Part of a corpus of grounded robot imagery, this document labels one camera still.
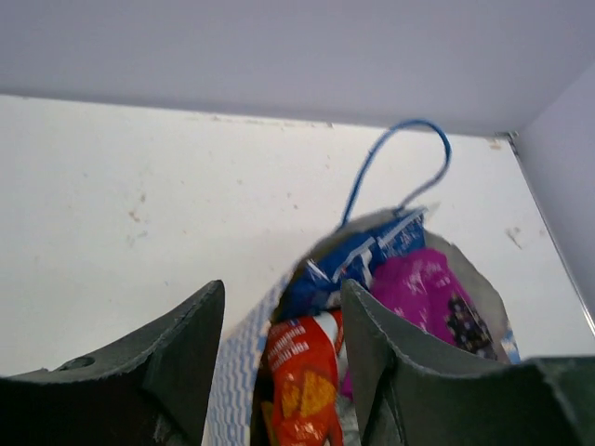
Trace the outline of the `purple candy bag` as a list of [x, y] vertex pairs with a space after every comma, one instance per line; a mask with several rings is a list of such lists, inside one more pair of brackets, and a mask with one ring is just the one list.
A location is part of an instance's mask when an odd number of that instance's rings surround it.
[[487, 323], [445, 254], [420, 248], [391, 256], [375, 268], [365, 291], [425, 334], [480, 358], [498, 359]]

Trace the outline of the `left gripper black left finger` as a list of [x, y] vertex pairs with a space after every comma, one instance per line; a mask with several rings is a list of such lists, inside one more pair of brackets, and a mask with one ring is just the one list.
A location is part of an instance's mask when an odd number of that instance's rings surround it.
[[224, 308], [215, 280], [54, 371], [2, 378], [2, 444], [201, 444]]

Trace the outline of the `blue Doritos bag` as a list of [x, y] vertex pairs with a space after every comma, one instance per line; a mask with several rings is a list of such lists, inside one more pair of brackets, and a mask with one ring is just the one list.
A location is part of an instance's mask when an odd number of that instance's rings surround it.
[[279, 318], [292, 319], [338, 307], [345, 280], [353, 279], [368, 288], [376, 269], [389, 258], [407, 256], [425, 246], [425, 213], [425, 208], [390, 211], [386, 222], [357, 229], [319, 258], [307, 258], [284, 293]]

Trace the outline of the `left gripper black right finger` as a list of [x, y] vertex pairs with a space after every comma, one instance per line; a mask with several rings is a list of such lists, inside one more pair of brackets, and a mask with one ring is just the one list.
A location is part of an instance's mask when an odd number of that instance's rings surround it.
[[593, 444], [593, 358], [505, 365], [424, 333], [353, 280], [341, 299], [364, 445]]

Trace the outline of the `blue checkered paper bag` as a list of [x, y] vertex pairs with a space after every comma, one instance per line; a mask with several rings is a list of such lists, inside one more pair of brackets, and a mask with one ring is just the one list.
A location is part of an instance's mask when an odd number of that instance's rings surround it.
[[[234, 329], [218, 352], [214, 382], [208, 403], [207, 423], [210, 439], [215, 445], [246, 445], [251, 442], [273, 445], [269, 439], [263, 408], [272, 403], [273, 382], [264, 359], [269, 331], [273, 325], [290, 320], [279, 318], [284, 293], [301, 271], [309, 257], [319, 258], [331, 246], [357, 229], [370, 229], [388, 220], [389, 212], [414, 208], [414, 196], [408, 195], [395, 207], [377, 211], [359, 218], [351, 217], [356, 195], [351, 194], [337, 229], [321, 239], [294, 268], [287, 273]], [[490, 330], [498, 359], [503, 364], [516, 364], [520, 360], [514, 334], [504, 303], [494, 286], [470, 263], [464, 254], [444, 238], [428, 232], [423, 223], [425, 246], [446, 255], [450, 269], [460, 280]], [[323, 311], [339, 309], [340, 305]], [[342, 445], [357, 444], [353, 388], [345, 340], [338, 356], [341, 371], [336, 410], [343, 432]]]

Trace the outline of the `red Doritos bag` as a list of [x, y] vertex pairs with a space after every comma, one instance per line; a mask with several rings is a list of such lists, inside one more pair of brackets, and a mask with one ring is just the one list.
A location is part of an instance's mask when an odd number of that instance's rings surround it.
[[264, 359], [273, 395], [262, 412], [273, 445], [344, 443], [336, 410], [343, 342], [339, 309], [272, 326]]

